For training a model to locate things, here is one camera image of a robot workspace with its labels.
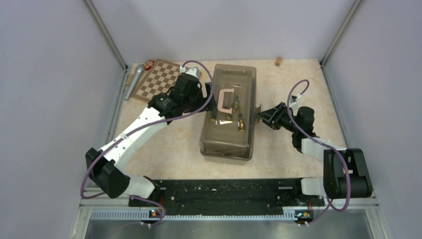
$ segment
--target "table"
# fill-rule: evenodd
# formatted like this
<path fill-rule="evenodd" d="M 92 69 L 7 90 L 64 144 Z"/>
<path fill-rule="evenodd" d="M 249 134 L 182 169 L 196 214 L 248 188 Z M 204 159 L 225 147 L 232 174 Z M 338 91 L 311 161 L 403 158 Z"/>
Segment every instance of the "table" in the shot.
<path fill-rule="evenodd" d="M 292 86 L 308 79 L 309 89 L 300 98 L 300 106 L 315 110 L 314 132 L 338 146 L 345 146 L 337 116 L 317 59 L 284 59 L 280 67 L 275 60 L 235 60 L 202 62 L 211 73 L 216 64 L 253 66 L 257 69 L 257 104 L 267 110 L 286 102 Z M 201 82 L 209 82 L 202 70 Z M 303 87 L 298 87 L 298 94 Z M 131 98 L 123 103 L 117 133 L 128 127 L 146 107 Z M 199 140 L 205 113 L 173 121 L 153 135 L 130 159 L 125 173 L 152 179 L 248 179 L 322 176 L 322 163 L 303 155 L 292 146 L 291 133 L 274 131 L 264 123 L 255 126 L 253 157 L 250 161 L 204 157 Z"/>

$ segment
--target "plastic container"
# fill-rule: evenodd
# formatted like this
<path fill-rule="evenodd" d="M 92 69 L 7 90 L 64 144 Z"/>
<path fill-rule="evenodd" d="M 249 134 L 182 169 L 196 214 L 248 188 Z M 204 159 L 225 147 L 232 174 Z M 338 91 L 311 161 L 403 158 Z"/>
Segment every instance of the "plastic container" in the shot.
<path fill-rule="evenodd" d="M 217 64 L 213 77 L 214 109 L 205 116 L 201 154 L 250 160 L 256 120 L 256 69 Z"/>

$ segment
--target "white wall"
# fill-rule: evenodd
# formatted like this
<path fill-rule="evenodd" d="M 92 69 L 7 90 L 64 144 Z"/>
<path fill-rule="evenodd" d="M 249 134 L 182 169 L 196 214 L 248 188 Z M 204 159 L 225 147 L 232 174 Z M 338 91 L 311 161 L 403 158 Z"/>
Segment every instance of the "white wall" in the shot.
<path fill-rule="evenodd" d="M 121 78 L 83 1 L 0 2 L 0 238 L 70 236 Z"/>
<path fill-rule="evenodd" d="M 127 63 L 319 58 L 353 0 L 94 0 Z"/>
<path fill-rule="evenodd" d="M 420 238 L 422 1 L 366 1 L 327 71 L 393 238 Z"/>

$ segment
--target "pink handle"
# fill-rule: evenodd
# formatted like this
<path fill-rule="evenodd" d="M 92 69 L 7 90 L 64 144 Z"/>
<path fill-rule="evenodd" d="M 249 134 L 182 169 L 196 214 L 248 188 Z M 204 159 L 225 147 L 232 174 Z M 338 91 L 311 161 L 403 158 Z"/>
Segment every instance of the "pink handle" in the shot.
<path fill-rule="evenodd" d="M 232 93 L 234 92 L 234 89 L 222 89 L 220 91 L 220 94 L 218 95 L 218 104 L 217 109 L 223 113 L 229 113 L 231 114 L 231 108 L 230 109 L 224 109 L 223 108 L 223 102 L 224 102 L 224 93 Z"/>

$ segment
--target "chessboard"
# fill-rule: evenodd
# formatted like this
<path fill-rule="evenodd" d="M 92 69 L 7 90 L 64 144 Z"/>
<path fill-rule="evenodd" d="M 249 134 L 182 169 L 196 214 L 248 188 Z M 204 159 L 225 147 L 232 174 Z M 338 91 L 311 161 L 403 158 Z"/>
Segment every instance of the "chessboard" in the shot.
<path fill-rule="evenodd" d="M 180 74 L 179 67 L 178 64 L 158 59 L 138 82 L 132 97 L 148 103 L 154 95 L 168 92 Z"/>

